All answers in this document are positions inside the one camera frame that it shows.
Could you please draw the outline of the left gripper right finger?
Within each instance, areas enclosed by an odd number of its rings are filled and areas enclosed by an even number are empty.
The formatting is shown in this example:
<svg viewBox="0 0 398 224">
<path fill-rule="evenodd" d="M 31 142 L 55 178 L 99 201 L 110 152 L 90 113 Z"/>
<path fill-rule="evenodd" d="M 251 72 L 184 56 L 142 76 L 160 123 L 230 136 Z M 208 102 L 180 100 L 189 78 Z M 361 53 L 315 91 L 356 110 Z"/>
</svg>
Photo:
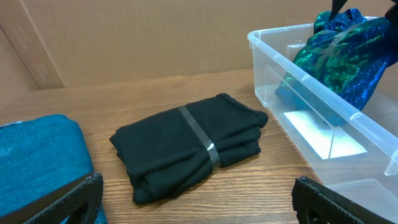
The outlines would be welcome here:
<svg viewBox="0 0 398 224">
<path fill-rule="evenodd" d="M 393 224 L 308 178 L 296 178 L 292 206 L 300 224 Z"/>
</svg>

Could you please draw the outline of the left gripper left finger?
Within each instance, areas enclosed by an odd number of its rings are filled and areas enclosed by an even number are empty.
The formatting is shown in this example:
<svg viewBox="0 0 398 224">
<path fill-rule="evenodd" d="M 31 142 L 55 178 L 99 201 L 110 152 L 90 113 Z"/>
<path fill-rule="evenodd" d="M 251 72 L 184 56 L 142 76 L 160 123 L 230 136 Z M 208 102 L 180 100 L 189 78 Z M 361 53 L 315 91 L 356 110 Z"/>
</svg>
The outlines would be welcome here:
<svg viewBox="0 0 398 224">
<path fill-rule="evenodd" d="M 94 223 L 103 198 L 103 176 L 90 172 L 1 217 L 1 223 Z"/>
</svg>

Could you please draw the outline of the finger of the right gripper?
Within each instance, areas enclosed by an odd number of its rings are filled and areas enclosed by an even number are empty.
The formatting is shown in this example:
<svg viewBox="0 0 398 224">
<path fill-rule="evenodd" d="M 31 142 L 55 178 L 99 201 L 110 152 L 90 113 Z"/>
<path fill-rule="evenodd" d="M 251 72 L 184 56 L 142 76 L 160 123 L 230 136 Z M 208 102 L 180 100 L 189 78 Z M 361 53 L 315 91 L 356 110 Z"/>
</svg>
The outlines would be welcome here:
<svg viewBox="0 0 398 224">
<path fill-rule="evenodd" d="M 346 4 L 347 0 L 332 0 L 332 8 L 329 16 L 329 21 L 333 20 L 339 13 L 341 8 Z"/>
<path fill-rule="evenodd" d="M 392 22 L 394 25 L 398 23 L 398 0 L 391 0 L 394 5 L 391 6 L 388 11 L 385 13 L 385 18 Z"/>
</svg>

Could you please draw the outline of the shiny blue sequin cloth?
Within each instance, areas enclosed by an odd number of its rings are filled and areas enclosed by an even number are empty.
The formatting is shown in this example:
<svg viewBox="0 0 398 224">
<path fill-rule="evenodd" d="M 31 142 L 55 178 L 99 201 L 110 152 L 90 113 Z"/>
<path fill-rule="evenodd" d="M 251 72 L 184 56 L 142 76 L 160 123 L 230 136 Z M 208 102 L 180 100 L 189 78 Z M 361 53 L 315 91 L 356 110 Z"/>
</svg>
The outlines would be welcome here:
<svg viewBox="0 0 398 224">
<path fill-rule="evenodd" d="M 361 111 L 397 62 L 397 26 L 385 17 L 367 20 L 359 9 L 330 15 L 319 13 L 293 63 Z"/>
</svg>

